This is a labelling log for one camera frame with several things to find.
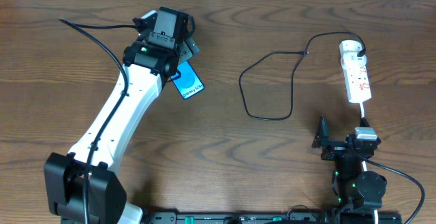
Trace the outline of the blue Samsung Galaxy smartphone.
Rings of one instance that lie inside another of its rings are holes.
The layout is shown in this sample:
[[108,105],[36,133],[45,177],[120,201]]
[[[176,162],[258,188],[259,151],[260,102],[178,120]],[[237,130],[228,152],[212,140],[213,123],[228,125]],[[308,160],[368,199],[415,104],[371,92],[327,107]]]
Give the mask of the blue Samsung Galaxy smartphone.
[[183,99],[192,98],[204,90],[203,82],[188,61],[178,66],[171,80]]

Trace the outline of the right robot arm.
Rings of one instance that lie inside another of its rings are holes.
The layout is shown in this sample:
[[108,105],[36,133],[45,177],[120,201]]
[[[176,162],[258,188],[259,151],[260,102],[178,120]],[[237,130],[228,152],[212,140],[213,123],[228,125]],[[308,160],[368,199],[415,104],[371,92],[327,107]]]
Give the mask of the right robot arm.
[[343,141],[335,141],[330,139],[325,117],[320,117],[312,147],[322,150],[322,160],[334,161],[332,189],[339,201],[338,207],[325,211],[326,223],[378,222],[387,180],[369,171],[364,161],[374,155],[380,143],[365,118]]

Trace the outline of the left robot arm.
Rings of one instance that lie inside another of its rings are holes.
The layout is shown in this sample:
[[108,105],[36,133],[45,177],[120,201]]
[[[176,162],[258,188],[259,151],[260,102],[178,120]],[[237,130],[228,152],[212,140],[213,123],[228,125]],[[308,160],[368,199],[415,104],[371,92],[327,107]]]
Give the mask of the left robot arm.
[[131,137],[167,83],[183,99],[204,90],[190,65],[200,51],[191,15],[161,7],[132,27],[138,37],[116,60],[119,78],[96,119],[67,154],[44,164],[49,211],[62,223],[140,223],[143,209],[128,202],[118,177]]

